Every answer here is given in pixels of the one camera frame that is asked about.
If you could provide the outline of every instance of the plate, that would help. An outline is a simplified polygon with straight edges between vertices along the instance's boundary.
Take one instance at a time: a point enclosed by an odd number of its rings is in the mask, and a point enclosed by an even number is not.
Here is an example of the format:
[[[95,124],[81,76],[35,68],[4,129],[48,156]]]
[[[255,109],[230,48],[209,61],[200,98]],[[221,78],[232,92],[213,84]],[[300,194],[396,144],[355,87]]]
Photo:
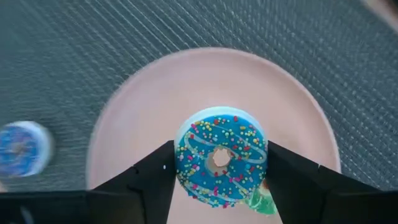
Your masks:
[[[115,92],[95,126],[86,184],[95,188],[169,139],[197,111],[230,106],[247,111],[271,141],[340,172],[338,147],[314,97],[293,76],[256,55],[232,49],[177,52],[152,62]],[[245,205],[211,208],[177,182],[167,223],[281,223]]]

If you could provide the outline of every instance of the blue glazed donut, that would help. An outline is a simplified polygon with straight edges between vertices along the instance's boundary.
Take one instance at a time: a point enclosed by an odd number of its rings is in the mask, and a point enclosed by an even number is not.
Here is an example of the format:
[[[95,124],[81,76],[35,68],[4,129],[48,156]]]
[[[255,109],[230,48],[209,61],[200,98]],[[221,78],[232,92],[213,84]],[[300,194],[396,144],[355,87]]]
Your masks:
[[[181,126],[174,141],[177,178],[189,196],[212,207],[233,207],[264,179],[267,139],[242,110],[214,107]],[[224,161],[217,161],[218,155]]]

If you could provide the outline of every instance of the textured gray surface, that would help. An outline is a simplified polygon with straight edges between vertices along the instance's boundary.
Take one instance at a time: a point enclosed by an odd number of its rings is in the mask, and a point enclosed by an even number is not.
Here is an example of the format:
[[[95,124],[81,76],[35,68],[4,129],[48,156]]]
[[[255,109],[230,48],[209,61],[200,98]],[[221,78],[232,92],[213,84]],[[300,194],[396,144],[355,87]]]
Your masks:
[[[359,1],[3,0],[0,124],[35,120],[57,153],[9,190],[85,187],[90,133],[130,74],[171,52],[206,46],[265,57],[325,110],[343,173],[398,189],[398,36]]]

